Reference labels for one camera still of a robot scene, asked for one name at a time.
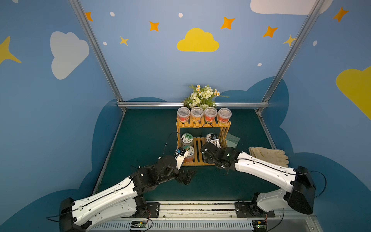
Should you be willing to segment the jar with strawberry lid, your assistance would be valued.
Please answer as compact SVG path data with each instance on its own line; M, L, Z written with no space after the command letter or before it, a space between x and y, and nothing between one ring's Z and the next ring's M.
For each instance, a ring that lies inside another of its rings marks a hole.
M209 133L206 135L206 141L211 142L212 140L215 139L215 134L214 133Z

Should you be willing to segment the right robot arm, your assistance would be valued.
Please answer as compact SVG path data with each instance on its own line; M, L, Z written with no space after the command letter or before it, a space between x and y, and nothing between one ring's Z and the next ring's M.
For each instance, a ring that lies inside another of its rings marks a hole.
M252 216L262 217L275 209L286 208L306 215L313 213L316 186L311 172L305 167L282 167L234 148L218 148L211 142L201 148L201 153L220 169L248 173L280 188L268 193L255 193L247 205Z

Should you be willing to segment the jar with pineapple lid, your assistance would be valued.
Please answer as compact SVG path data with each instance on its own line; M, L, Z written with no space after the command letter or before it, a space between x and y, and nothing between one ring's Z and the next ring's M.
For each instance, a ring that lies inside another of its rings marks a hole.
M194 156L195 156L194 147L188 145L188 146L184 146L183 148L188 152L188 154L186 155L186 157L184 159L184 162L193 162Z

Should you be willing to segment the clear seed cup red base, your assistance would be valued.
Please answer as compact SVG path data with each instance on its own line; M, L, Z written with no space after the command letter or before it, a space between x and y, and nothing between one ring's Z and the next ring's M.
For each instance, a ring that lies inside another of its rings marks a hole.
M190 109L187 107L180 107L177 110L177 118L181 123L188 123L190 117Z

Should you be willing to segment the jar with green tree lid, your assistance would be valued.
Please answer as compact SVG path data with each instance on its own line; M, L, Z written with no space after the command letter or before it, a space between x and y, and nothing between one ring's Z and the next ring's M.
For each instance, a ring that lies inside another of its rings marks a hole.
M181 135L182 146L193 146L194 136L190 133L184 133Z

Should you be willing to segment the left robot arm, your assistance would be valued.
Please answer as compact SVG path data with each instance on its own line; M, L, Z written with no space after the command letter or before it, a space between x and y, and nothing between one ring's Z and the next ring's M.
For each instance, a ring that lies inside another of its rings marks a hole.
M95 195L81 200L63 200L59 215L60 231L88 232L117 218L143 217L148 209L144 193L170 180L185 185L191 182L196 173L180 168L183 159L182 156L165 156Z

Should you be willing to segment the clear seed cup orange base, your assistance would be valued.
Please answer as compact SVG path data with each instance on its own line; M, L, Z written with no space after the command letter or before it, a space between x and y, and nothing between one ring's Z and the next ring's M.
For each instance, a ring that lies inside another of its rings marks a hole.
M194 123L200 123L204 114L204 110L201 107L193 107L190 111L191 120Z

